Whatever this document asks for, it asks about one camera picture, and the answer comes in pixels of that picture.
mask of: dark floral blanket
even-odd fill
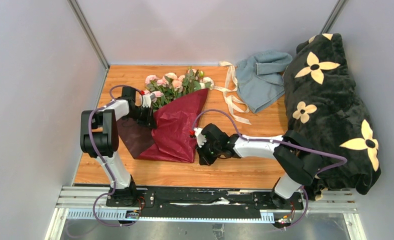
[[[317,150],[348,159],[306,186],[309,198],[320,199],[325,188],[356,188],[367,194],[381,174],[379,144],[370,114],[349,76],[342,36],[324,33],[298,45],[283,80],[288,129],[307,138]],[[321,167],[336,162],[323,157]]]

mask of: wooden tabletop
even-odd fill
[[[203,70],[205,76],[214,80],[215,85],[223,87],[227,74],[227,67],[194,66]],[[187,66],[140,66],[115,65],[111,66],[104,84],[99,106],[108,103],[111,98],[109,89],[116,85],[129,85],[144,90],[144,80],[148,75],[162,77],[173,72],[178,76],[185,74]],[[120,96],[122,89],[113,91],[115,97]],[[228,112],[222,93],[217,90],[209,91],[204,109],[219,109]],[[236,115],[249,119],[251,125],[237,122],[239,131],[248,136],[270,137],[284,134],[287,130],[286,108],[284,96],[267,109],[257,113],[237,113]],[[200,127],[209,123],[217,125],[228,135],[235,130],[230,120],[217,112],[208,112],[200,120]],[[198,154],[194,163],[169,161],[152,161],[133,159],[125,145],[119,139],[118,152],[125,168],[131,173],[137,185],[152,186],[189,186],[189,187],[217,187],[217,188],[272,188],[275,182],[284,174],[276,160],[246,157],[242,159],[218,159],[211,166],[200,166]],[[99,163],[83,154],[75,183],[108,184]]]

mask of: maroon cloth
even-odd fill
[[[134,159],[193,163],[196,140],[190,130],[202,112],[209,89],[182,96],[154,113],[157,129],[139,126],[132,119],[120,119],[120,139]]]

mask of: folded blue jeans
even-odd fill
[[[267,50],[240,61],[236,68],[237,94],[254,114],[284,94],[283,72],[293,58],[286,52]]]

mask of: white ribbon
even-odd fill
[[[238,89],[238,81],[237,81],[237,77],[236,77],[236,68],[234,67],[234,65],[230,62],[227,61],[220,61],[219,62],[219,66],[229,66],[228,68],[228,72],[226,73],[226,79],[225,79],[225,87],[221,87],[221,86],[213,86],[213,89],[221,91],[223,94],[223,99],[225,100],[226,105],[228,105],[228,110],[229,113],[231,114],[231,116],[234,117],[234,119],[237,122],[243,123],[243,124],[249,124],[251,125],[250,121],[246,118],[234,115],[234,110],[239,112],[239,113],[248,113],[250,112],[249,106],[247,104],[245,104],[243,101],[241,101],[240,99],[236,98],[233,95],[229,95],[227,96],[227,93],[232,93],[232,92],[236,92]],[[230,81],[232,79],[232,82],[235,85],[235,88],[232,90],[228,89],[228,86],[230,85]],[[247,109],[246,110],[242,110],[240,107],[238,107],[235,103],[238,104],[244,104]]]

